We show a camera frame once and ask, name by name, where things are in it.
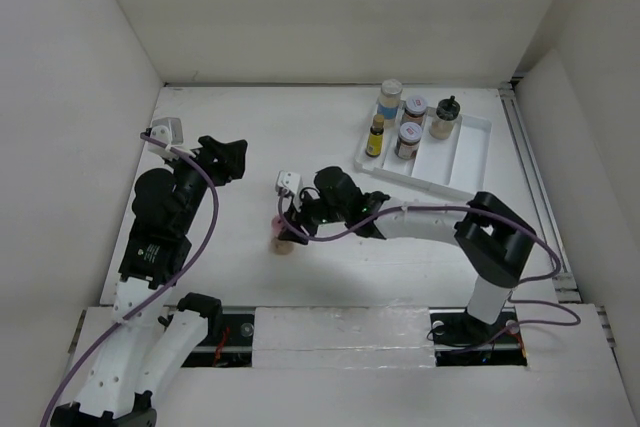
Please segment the pink lid spice jar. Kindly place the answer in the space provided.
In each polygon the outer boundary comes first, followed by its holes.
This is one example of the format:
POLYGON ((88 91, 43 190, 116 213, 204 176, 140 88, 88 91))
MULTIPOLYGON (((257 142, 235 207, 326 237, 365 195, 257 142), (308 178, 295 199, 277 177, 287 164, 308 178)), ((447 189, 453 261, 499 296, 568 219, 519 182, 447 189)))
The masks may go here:
POLYGON ((283 223, 279 216, 274 216, 271 220, 271 240, 270 250, 277 255, 289 255, 294 250, 294 243, 286 240, 280 240, 279 234, 283 228, 283 223))

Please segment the yellow label brown cap bottle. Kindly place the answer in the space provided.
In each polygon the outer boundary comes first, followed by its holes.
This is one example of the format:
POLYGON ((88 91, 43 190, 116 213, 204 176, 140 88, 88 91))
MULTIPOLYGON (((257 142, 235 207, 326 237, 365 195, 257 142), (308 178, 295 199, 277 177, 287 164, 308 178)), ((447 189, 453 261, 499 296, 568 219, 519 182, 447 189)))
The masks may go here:
POLYGON ((382 152, 384 137, 385 118, 382 114, 376 114, 369 129, 365 153, 367 156, 376 158, 382 152))

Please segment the red logo dark jar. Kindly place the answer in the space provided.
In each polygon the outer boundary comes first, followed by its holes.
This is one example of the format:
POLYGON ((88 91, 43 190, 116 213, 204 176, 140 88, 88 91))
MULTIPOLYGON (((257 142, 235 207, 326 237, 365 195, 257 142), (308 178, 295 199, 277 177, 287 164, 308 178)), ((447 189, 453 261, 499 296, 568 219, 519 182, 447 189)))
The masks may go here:
POLYGON ((398 130, 395 154, 403 160, 411 160, 419 149, 423 135, 422 127, 414 122, 403 123, 398 130))

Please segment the blue label silver lid jar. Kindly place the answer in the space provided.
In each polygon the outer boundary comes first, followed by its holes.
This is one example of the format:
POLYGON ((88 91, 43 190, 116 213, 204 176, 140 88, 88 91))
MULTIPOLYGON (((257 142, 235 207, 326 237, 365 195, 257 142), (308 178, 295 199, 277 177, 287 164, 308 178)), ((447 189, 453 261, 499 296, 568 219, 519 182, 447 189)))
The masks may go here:
POLYGON ((397 79, 384 80, 376 103, 376 113, 384 119, 386 127, 391 126, 397 117, 401 104, 403 85, 397 79))

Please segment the white lid red logo jar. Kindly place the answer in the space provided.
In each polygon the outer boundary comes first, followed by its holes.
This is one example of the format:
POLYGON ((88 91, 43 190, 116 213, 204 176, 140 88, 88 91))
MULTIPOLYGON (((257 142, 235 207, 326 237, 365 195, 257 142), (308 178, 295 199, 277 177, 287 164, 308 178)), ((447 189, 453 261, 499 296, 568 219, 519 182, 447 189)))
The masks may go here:
POLYGON ((401 124, 415 123, 422 126, 427 114, 428 104, 424 97, 412 95, 404 100, 401 124))

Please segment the black lid cream jar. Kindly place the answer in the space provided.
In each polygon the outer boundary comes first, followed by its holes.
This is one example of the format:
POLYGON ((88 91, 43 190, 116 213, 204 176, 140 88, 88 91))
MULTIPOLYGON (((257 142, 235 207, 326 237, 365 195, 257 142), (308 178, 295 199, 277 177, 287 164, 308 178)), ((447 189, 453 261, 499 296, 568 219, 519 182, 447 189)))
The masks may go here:
POLYGON ((454 95, 438 102, 435 117, 429 127, 429 133, 438 140, 450 137, 454 124, 460 113, 460 104, 454 95))

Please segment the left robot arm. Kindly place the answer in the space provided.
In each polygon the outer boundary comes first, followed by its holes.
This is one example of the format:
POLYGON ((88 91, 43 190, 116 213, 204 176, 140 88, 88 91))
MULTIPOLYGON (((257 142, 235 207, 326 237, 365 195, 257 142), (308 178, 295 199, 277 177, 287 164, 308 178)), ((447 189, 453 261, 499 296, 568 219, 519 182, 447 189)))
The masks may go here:
POLYGON ((110 327, 80 356, 43 414, 43 426, 153 426, 161 391, 191 351, 222 334, 219 299, 189 293, 161 312, 178 280, 202 255, 215 228, 194 248, 189 229, 206 194, 243 177, 248 143, 199 138, 183 151, 140 135, 165 165, 134 184, 134 221, 118 270, 110 327))

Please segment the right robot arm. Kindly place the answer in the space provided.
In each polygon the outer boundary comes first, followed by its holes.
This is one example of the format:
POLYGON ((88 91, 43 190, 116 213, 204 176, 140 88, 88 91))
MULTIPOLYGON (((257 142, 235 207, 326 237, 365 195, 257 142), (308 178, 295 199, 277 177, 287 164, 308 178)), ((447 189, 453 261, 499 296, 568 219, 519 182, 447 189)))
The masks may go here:
POLYGON ((279 173, 278 240, 321 241, 321 227, 341 224, 346 234, 376 240, 417 239, 457 246, 476 273, 471 298, 456 320, 435 328, 449 345, 471 347, 493 337, 509 295, 519 285, 535 230, 488 192, 464 205, 408 202, 381 191, 364 192, 337 166, 318 171, 306 187, 293 172, 279 173))

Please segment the white divided organizer tray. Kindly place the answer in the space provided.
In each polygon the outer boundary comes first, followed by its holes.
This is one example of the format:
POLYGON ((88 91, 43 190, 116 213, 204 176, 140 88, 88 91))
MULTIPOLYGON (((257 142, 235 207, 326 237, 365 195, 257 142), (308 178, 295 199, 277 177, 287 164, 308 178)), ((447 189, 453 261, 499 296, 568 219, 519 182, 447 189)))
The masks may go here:
POLYGON ((401 120, 386 127, 381 153, 366 153, 369 134, 356 148, 354 167, 373 177, 445 197, 469 200, 484 189, 484 177, 491 139, 490 121, 459 115, 450 136, 444 140, 431 136, 429 127, 435 109, 429 107, 424 118, 422 137, 414 146, 415 156, 402 159, 395 153, 401 120))

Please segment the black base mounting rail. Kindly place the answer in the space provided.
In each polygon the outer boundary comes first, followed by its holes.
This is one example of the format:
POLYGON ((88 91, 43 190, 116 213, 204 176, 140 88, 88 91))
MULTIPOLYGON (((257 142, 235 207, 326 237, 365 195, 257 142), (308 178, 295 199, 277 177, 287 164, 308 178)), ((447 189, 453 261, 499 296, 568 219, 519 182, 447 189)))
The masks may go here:
POLYGON ((415 306, 227 309, 187 367, 426 369, 527 364, 514 311, 482 327, 460 309, 415 306))

